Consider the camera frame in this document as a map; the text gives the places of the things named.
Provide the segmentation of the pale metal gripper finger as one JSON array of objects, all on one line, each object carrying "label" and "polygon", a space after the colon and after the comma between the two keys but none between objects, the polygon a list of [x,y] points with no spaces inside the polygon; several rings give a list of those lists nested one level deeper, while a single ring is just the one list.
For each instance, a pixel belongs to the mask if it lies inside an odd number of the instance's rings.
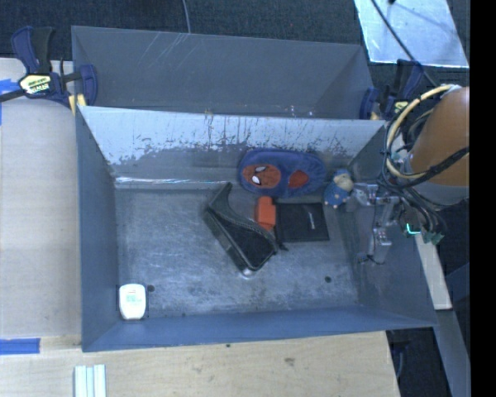
[{"label": "pale metal gripper finger", "polygon": [[386,229],[373,229],[360,236],[357,260],[384,264],[391,249],[392,241]]},{"label": "pale metal gripper finger", "polygon": [[355,212],[361,208],[374,207],[376,203],[376,184],[354,183],[354,188],[346,202],[346,211]]}]

